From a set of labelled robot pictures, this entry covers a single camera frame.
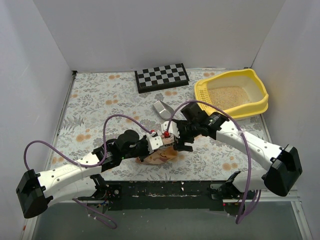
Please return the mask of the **small brown wooden ruler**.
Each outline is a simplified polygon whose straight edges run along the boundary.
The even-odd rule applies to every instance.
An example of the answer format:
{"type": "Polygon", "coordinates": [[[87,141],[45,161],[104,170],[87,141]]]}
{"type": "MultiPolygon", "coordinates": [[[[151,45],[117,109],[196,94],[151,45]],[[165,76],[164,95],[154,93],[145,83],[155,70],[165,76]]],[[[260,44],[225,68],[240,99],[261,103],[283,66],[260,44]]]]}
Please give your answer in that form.
{"type": "Polygon", "coordinates": [[[174,142],[168,143],[168,144],[163,144],[160,149],[165,149],[165,148],[169,148],[169,147],[173,147],[175,145],[174,142]]]}

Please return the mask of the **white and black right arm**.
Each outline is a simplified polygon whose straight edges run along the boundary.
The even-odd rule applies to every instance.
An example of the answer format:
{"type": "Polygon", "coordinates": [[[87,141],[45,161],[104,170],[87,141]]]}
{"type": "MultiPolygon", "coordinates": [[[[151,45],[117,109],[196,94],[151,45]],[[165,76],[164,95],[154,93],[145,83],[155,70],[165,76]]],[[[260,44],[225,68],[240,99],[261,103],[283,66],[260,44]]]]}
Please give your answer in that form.
{"type": "Polygon", "coordinates": [[[285,197],[303,172],[298,150],[288,144],[285,147],[262,140],[241,129],[239,124],[227,113],[220,110],[207,114],[190,100],[178,108],[185,120],[175,120],[179,138],[176,142],[178,151],[191,152],[194,138],[202,135],[230,145],[247,155],[262,166],[262,170],[253,171],[248,164],[247,171],[236,171],[218,188],[221,195],[237,199],[249,191],[269,190],[275,195],[285,197]]]}

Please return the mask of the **pink cat litter bag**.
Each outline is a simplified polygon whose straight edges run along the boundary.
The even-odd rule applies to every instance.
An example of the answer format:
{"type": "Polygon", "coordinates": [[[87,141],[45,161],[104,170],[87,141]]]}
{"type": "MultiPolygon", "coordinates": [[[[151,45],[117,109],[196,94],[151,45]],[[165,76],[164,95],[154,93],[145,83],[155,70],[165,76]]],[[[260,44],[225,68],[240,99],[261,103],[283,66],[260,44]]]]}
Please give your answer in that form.
{"type": "Polygon", "coordinates": [[[135,162],[142,165],[161,165],[175,159],[177,155],[178,151],[174,150],[174,148],[170,146],[153,152],[144,160],[137,157],[135,162]]]}

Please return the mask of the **silver metal scoop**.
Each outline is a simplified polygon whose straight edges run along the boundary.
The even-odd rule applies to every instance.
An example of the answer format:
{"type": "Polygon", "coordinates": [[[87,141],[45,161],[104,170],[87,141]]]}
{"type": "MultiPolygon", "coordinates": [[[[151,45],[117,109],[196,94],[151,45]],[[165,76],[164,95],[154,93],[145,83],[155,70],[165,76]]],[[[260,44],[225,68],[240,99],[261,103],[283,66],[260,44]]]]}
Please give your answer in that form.
{"type": "Polygon", "coordinates": [[[153,104],[153,108],[155,109],[156,113],[165,121],[168,121],[175,111],[171,106],[161,100],[156,101],[153,104]]]}

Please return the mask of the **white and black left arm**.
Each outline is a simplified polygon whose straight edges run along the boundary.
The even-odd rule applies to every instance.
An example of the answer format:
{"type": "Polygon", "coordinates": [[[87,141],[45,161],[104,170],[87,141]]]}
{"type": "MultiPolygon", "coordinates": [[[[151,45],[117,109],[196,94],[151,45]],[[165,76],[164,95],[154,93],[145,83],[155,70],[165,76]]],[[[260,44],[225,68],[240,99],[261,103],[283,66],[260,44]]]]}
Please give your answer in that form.
{"type": "Polygon", "coordinates": [[[134,130],[126,130],[72,163],[41,172],[28,169],[16,188],[24,218],[43,213],[62,188],[117,167],[124,159],[147,157],[161,144],[155,132],[140,137],[134,130]]]}

